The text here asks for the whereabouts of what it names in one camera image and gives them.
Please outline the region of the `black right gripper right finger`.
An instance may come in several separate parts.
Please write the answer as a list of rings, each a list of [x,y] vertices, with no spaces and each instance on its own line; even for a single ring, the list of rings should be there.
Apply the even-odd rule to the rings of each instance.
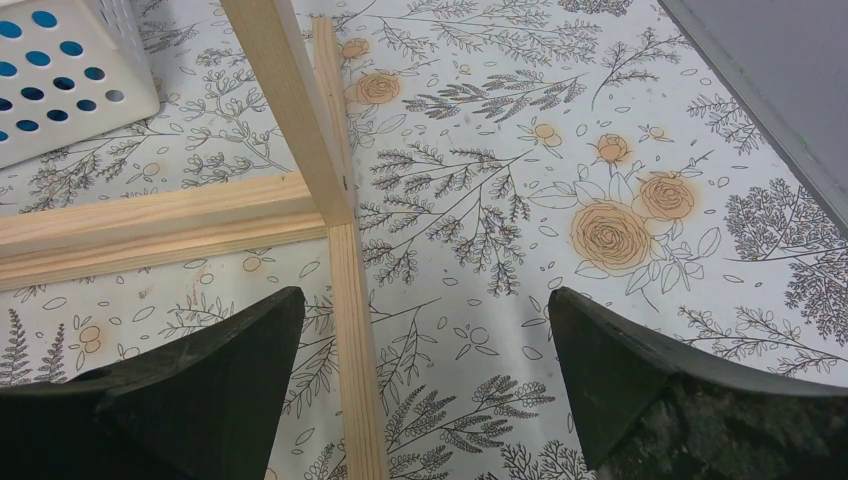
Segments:
[[[567,287],[549,319],[601,479],[843,479],[847,391],[721,359]]]

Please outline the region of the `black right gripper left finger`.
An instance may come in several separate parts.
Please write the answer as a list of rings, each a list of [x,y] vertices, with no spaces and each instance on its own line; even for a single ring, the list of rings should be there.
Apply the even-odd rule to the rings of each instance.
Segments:
[[[305,318],[285,287],[64,383],[1,391],[5,479],[261,479]]]

